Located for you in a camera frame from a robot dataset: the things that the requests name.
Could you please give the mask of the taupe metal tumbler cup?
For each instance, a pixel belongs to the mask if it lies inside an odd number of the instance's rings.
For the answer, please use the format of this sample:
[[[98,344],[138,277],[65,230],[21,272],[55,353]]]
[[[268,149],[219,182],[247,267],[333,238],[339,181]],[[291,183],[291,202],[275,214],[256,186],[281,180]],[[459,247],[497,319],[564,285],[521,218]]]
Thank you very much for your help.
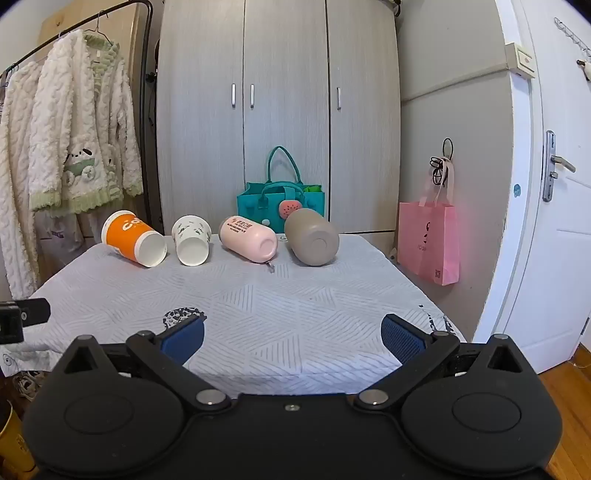
[[[324,216],[308,208],[291,213],[284,223],[291,251],[301,263],[318,267],[329,264],[339,251],[339,233]]]

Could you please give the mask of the white floral paper cup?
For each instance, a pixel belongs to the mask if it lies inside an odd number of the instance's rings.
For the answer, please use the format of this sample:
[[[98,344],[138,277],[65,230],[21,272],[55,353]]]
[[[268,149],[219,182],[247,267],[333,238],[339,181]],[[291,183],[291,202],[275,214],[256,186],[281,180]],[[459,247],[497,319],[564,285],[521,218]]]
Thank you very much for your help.
[[[207,260],[211,243],[211,226],[195,215],[176,220],[171,229],[178,260],[185,266],[195,267]]]

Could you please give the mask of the orange paper cup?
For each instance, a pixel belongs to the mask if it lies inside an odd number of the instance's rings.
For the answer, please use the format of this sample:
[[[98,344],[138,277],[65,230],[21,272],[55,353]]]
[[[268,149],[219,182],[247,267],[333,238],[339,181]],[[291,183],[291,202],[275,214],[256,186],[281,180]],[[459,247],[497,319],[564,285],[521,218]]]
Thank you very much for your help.
[[[116,211],[105,220],[101,241],[146,268],[159,265],[168,253],[164,236],[128,210]]]

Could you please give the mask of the pink bottle cup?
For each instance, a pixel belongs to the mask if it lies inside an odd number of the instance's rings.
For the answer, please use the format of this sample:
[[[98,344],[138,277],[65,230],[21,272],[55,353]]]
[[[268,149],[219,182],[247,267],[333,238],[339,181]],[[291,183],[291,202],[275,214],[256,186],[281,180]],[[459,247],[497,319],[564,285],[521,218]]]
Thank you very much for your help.
[[[224,248],[257,264],[276,255],[277,237],[270,227],[242,216],[230,216],[221,223],[219,240]]]

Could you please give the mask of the white fluffy robe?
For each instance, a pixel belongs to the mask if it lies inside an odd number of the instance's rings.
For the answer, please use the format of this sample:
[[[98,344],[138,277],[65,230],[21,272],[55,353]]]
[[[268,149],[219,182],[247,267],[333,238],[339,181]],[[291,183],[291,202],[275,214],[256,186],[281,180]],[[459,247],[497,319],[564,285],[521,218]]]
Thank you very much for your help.
[[[29,297],[41,282],[29,205],[31,118],[40,73],[41,66],[32,62],[10,77],[1,114],[1,249],[14,299]]]

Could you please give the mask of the pink paper shopping bag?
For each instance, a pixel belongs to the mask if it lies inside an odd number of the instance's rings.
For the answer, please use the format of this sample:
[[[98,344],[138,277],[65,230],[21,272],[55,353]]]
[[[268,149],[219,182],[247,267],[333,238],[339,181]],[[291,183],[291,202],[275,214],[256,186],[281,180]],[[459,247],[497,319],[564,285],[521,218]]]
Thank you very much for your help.
[[[441,159],[442,177],[434,189],[428,177],[418,202],[399,207],[398,262],[409,272],[440,286],[460,280],[460,237],[454,206],[455,172]]]

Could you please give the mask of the grey patterned table cloth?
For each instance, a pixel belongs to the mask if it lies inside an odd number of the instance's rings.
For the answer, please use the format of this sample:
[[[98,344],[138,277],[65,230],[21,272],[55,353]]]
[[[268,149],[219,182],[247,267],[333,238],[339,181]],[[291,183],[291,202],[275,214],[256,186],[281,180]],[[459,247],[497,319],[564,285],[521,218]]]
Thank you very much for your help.
[[[425,332],[456,326],[380,250],[342,236],[335,260],[308,267],[280,242],[270,264],[254,264],[211,243],[207,262],[168,255],[144,268],[102,244],[89,248],[37,292],[47,323],[1,350],[1,369],[51,370],[88,334],[104,344],[160,333],[202,312],[204,343],[186,368],[229,396],[356,393],[397,369],[381,323],[395,314]]]

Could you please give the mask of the white door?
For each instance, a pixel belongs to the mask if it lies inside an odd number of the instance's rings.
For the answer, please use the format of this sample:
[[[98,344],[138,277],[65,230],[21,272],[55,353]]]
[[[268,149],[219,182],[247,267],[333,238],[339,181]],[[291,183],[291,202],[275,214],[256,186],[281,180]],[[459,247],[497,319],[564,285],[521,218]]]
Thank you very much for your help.
[[[507,234],[519,244],[501,258],[504,285],[493,284],[474,335],[510,336],[538,373],[574,355],[590,330],[590,23],[567,1],[515,1],[499,8],[510,47],[533,63],[533,76],[512,73],[514,175]],[[553,199],[542,200],[545,132],[556,154]]]

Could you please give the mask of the yellow bin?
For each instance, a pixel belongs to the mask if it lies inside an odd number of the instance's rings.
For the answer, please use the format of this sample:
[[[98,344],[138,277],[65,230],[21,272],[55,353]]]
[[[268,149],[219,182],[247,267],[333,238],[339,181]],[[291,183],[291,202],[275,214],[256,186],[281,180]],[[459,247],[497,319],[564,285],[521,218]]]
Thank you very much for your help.
[[[7,399],[1,400],[0,411],[1,456],[20,472],[31,472],[36,463],[24,440],[22,422]]]

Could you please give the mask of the white green knit cardigan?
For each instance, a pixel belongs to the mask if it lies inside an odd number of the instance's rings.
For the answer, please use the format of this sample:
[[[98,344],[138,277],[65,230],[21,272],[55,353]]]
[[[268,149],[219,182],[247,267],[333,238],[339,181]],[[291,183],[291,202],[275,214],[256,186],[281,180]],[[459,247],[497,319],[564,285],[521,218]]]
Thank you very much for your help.
[[[119,46],[72,31],[54,43],[37,84],[30,207],[60,217],[142,192],[132,92]]]

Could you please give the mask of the teal felt handbag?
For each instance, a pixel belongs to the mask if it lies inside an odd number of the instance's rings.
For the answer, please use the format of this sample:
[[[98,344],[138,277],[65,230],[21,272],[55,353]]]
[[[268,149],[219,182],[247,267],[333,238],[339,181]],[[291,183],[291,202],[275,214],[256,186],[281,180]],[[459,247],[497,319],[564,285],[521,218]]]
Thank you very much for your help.
[[[294,181],[271,179],[273,158],[283,152],[294,170]],[[321,184],[305,184],[293,156],[283,146],[276,146],[266,159],[266,181],[247,182],[245,190],[236,196],[238,215],[270,227],[277,234],[283,234],[284,223],[291,213],[308,208],[325,216],[325,192]]]

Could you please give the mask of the grey wooden wardrobe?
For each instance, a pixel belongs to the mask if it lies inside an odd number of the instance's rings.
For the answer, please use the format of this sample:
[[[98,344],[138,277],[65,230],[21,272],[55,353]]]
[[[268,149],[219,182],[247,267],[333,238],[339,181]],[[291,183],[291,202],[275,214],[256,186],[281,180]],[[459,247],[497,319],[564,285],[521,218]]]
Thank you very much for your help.
[[[397,224],[401,98],[387,1],[169,1],[156,130],[163,224],[217,225],[249,182],[318,184],[342,233]]]

